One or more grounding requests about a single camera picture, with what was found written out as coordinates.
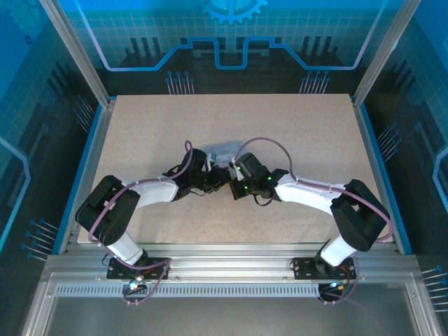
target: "beige work surface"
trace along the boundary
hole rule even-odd
[[[331,183],[362,180],[377,195],[347,94],[222,94],[119,96],[94,186],[157,177],[180,164],[184,141],[201,148],[270,137],[293,157],[295,174]],[[270,170],[287,169],[283,151],[266,141],[247,147]],[[332,216],[287,202],[261,207],[234,201],[230,188],[137,209],[129,233],[145,242],[322,242],[337,233]],[[82,231],[79,242],[87,242]]]

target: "black mounting plate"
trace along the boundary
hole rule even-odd
[[[163,260],[166,260],[166,258],[148,258],[147,264],[148,265],[156,264]],[[162,275],[164,267],[165,267],[165,264],[163,264],[159,267],[156,267],[155,269],[152,269],[148,273],[145,273],[144,279],[145,280],[158,280],[160,278],[160,276]],[[163,276],[162,280],[168,279],[168,272],[169,272],[169,269]],[[119,263],[115,258],[111,258],[109,260],[109,266],[107,269],[106,278],[113,279],[113,280],[117,280],[117,279],[118,280],[121,280],[121,279],[131,280],[131,279],[135,278],[135,276],[138,274],[139,274],[139,271],[130,269],[130,268],[122,265],[121,263]]]
[[[353,259],[347,258],[340,266],[349,267],[350,280],[356,278]],[[339,267],[328,267],[328,274],[320,273],[316,267],[314,258],[294,258],[289,263],[289,268],[294,272],[294,280],[344,280],[347,274]]]

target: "gear logo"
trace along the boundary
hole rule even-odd
[[[0,8],[7,8],[15,23],[29,34],[41,21],[38,0],[0,0]]]
[[[267,0],[205,0],[202,12],[208,14],[219,23],[227,21],[233,25],[235,21],[243,23],[244,19],[252,20],[252,14],[261,13],[261,6],[267,5]]]

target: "vented metal strip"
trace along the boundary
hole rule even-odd
[[[122,283],[60,283],[57,297],[116,298],[123,294]],[[144,296],[148,290],[141,291]],[[155,298],[316,298],[317,283],[164,283]]]

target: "glass wall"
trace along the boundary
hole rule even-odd
[[[0,335],[17,335],[97,103],[38,1],[0,2],[0,28]]]
[[[422,270],[448,269],[447,17],[448,6],[421,2],[365,100]]]
[[[354,93],[401,3],[61,1],[111,95]]]

